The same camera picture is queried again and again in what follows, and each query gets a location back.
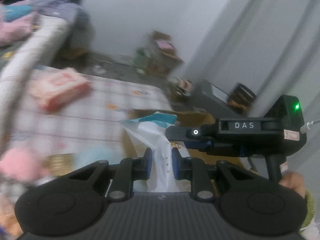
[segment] light blue object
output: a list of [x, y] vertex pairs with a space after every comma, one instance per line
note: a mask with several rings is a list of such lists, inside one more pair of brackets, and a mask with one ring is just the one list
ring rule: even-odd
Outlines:
[[168, 128], [170, 125], [174, 124], [177, 120], [175, 114], [164, 114], [161, 112], [155, 112], [152, 115], [148, 115], [142, 118], [132, 119], [132, 122], [154, 122], [158, 126], [163, 128]]
[[[99, 160], [108, 160], [110, 165], [119, 164], [122, 159], [121, 154], [117, 154], [109, 147], [90, 147], [83, 152], [74, 154], [74, 169], [78, 170]], [[146, 192], [147, 189], [147, 183], [144, 180], [133, 182], [133, 191]]]
[[19, 19], [29, 13], [33, 8], [29, 5], [5, 5], [5, 22], [12, 22], [16, 19]]

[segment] gray floor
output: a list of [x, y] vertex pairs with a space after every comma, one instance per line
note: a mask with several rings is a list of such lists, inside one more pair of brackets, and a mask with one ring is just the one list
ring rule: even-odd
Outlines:
[[[102, 67], [103, 70], [99, 71], [101, 69], [98, 69], [97, 71], [97, 68], [95, 67], [96, 65]], [[73, 67], [82, 74], [152, 85], [159, 87], [164, 94], [169, 92], [168, 82], [166, 79], [140, 74], [134, 67], [113, 62], [108, 56], [105, 55], [87, 53], [86, 55], [73, 60], [67, 60], [63, 57], [60, 57], [60, 55], [57, 55], [52, 66], [59, 69]], [[193, 110], [191, 106], [183, 103], [172, 101], [170, 101], [170, 103], [174, 111]]]

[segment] pink tissue package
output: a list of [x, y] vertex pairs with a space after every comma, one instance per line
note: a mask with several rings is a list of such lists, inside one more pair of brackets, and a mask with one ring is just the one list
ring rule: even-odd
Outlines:
[[34, 81], [30, 94], [46, 112], [55, 112], [65, 103], [90, 91], [90, 82], [73, 68], [65, 68]]

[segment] white cable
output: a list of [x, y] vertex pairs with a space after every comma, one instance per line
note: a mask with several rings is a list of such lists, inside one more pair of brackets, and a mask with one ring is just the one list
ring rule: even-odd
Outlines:
[[316, 123], [320, 123], [320, 120], [307, 122], [306, 124], [302, 125], [301, 128], [300, 128], [300, 133], [302, 133], [302, 134], [306, 133]]

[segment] open cardboard box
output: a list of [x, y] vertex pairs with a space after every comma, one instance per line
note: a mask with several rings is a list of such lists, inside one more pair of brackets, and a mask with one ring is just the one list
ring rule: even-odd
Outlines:
[[[154, 114], [157, 110], [138, 110], [132, 109], [129, 112], [129, 119], [135, 119], [140, 117], [145, 117], [151, 114]], [[214, 123], [215, 120], [211, 114], [207, 112], [175, 112], [175, 111], [166, 111], [166, 110], [158, 110], [159, 112], [166, 113], [166, 114], [175, 114], [177, 116], [177, 121], [180, 122], [180, 126], [187, 126], [187, 127], [199, 127], [203, 124]], [[126, 155], [128, 157], [136, 157], [142, 156], [144, 153], [145, 148], [141, 148], [141, 150], [136, 146], [134, 147], [129, 135], [124, 130], [122, 134], [122, 144]], [[217, 160], [226, 160], [233, 164], [243, 166], [239, 158], [235, 157], [225, 157], [225, 156], [215, 156], [215, 155], [207, 155], [204, 152], [199, 152], [198, 150], [188, 149], [191, 156], [200, 158], [204, 160], [206, 164], [215, 164]]]

